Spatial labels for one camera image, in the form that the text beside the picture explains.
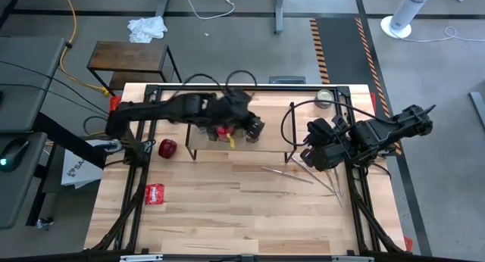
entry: floor mat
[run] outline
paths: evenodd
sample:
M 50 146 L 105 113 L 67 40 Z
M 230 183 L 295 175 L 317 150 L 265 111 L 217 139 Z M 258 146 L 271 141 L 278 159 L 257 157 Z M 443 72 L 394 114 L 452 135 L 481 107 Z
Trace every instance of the floor mat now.
M 376 68 L 373 49 L 369 47 L 359 17 L 332 17 L 310 20 L 311 34 L 323 84 L 365 84 L 375 95 L 378 117 L 391 117 L 386 87 Z M 397 142 L 396 153 L 401 155 Z

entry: white tower fan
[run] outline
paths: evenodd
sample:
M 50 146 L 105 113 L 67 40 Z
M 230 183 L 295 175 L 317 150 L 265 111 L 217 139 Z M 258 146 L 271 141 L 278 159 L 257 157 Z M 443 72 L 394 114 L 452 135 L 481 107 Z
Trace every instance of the white tower fan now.
M 380 22 L 380 28 L 388 36 L 398 39 L 411 34 L 411 21 L 427 0 L 404 0 L 394 16 L 388 16 Z

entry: white towel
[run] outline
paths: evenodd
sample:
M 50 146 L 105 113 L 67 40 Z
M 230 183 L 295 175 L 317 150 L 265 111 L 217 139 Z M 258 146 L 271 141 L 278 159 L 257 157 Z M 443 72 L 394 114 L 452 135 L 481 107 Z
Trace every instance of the white towel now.
M 131 20 L 128 29 L 131 31 L 130 42 L 139 43 L 150 43 L 152 38 L 162 39 L 168 31 L 160 16 Z

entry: white cable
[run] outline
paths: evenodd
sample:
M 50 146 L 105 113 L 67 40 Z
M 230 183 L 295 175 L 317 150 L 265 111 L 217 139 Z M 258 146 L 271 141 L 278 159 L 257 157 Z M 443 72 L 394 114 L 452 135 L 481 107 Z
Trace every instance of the white cable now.
M 221 15 L 215 15 L 215 16 L 212 16 L 212 17 L 200 17 L 197 14 L 196 9 L 194 8 L 194 5 L 192 4 L 192 2 L 190 0 L 187 0 L 187 1 L 189 1 L 189 5 L 192 8 L 192 11 L 194 12 L 194 14 L 197 16 L 197 18 L 199 18 L 201 20 L 211 20 L 211 19 L 215 19 L 215 18 L 218 18 L 218 17 L 224 17 L 224 16 L 227 16 L 227 15 L 233 13 L 236 10 L 236 5 L 233 2 L 231 2 L 230 0 L 226 0 L 226 3 L 233 7 L 229 12 L 221 14 Z
M 405 40 L 406 42 L 441 42 L 441 41 L 446 41 L 448 39 L 459 39 L 459 40 L 466 41 L 466 42 L 485 42 L 485 39 L 464 39 L 462 37 L 459 37 L 459 36 L 457 36 L 458 31 L 456 31 L 455 27 L 446 27 L 445 28 L 446 38 L 442 38 L 442 39 L 425 39 L 425 40 L 406 39 L 406 38 L 400 38 L 398 35 L 396 35 L 393 32 L 392 28 L 390 29 L 390 31 L 398 39 Z

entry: red apple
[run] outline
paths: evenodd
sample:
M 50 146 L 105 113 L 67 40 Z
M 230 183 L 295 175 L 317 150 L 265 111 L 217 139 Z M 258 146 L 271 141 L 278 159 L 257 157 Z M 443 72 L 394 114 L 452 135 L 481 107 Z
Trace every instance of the red apple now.
M 158 148 L 158 155 L 165 159 L 170 159 L 177 150 L 177 143 L 174 140 L 164 139 Z

